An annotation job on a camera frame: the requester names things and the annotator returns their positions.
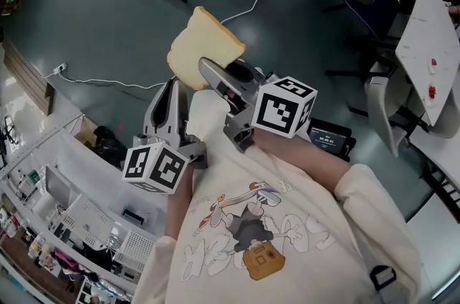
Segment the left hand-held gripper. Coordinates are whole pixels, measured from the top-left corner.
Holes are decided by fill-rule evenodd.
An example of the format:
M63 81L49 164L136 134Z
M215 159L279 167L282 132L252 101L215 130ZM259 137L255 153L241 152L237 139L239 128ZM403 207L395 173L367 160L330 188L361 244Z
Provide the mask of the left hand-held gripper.
M171 78L155 94L144 116L144 133L174 133L185 137L188 98L185 85ZM176 147L173 141L147 134L133 138L127 150L122 180L146 193L175 193L187 166L207 168L206 143L192 136Z

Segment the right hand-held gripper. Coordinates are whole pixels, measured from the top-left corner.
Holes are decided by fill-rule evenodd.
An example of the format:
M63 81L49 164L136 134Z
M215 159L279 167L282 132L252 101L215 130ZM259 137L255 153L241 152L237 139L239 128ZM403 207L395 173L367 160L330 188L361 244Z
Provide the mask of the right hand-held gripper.
M223 68L202 57L198 69L209 86L230 105L224 134L240 151L253 143L255 129L288 139L309 121L318 91L290 76L264 75L243 60Z

